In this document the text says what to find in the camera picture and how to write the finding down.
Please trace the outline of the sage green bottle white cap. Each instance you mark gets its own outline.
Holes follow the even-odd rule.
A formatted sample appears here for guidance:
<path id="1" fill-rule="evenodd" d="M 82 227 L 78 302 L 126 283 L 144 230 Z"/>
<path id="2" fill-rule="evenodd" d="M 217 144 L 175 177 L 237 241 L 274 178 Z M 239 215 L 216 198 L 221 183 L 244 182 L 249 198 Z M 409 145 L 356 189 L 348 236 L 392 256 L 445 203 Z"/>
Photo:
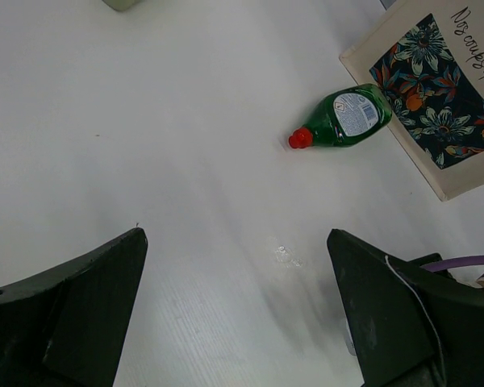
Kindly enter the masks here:
<path id="1" fill-rule="evenodd" d="M 102 0 L 112 10 L 117 12 L 124 12 L 129 10 L 134 5 L 140 2 L 140 0 Z"/>

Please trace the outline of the green dish soap bottle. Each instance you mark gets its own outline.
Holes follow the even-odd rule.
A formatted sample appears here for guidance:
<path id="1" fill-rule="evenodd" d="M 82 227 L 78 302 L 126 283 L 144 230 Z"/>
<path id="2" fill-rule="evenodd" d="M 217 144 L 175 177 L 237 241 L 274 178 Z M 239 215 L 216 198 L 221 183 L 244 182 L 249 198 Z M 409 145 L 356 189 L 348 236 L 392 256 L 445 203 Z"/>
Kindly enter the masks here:
<path id="1" fill-rule="evenodd" d="M 357 85 L 322 99 L 289 136 L 288 144 L 293 149 L 351 147 L 388 125 L 392 116 L 376 85 Z"/>

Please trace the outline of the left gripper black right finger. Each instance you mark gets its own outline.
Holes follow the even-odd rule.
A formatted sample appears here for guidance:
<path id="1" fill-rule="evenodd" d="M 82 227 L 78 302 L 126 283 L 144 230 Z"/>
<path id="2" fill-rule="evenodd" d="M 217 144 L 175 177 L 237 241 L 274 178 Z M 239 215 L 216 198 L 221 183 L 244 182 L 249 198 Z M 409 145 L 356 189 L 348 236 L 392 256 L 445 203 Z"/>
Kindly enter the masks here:
<path id="1" fill-rule="evenodd" d="M 333 229 L 328 253 L 366 386 L 484 386 L 484 289 Z"/>

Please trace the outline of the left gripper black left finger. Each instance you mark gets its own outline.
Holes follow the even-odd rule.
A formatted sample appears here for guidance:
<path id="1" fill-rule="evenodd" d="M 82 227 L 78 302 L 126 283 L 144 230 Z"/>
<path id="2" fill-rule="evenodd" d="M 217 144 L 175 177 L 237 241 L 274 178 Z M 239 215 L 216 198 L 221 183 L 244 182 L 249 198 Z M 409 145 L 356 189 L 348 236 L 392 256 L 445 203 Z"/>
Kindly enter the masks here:
<path id="1" fill-rule="evenodd" d="M 137 227 L 0 287 L 0 386 L 111 386 L 148 251 Z"/>

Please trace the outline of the beige canvas tote bag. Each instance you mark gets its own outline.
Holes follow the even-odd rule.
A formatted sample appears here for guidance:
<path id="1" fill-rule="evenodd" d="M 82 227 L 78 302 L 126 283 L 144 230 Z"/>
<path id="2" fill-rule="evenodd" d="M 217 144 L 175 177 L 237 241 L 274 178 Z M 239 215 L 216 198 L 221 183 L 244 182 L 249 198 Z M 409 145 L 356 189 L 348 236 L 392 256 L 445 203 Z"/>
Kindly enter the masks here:
<path id="1" fill-rule="evenodd" d="M 397 1 L 340 60 L 440 200 L 484 185 L 484 1 Z"/>

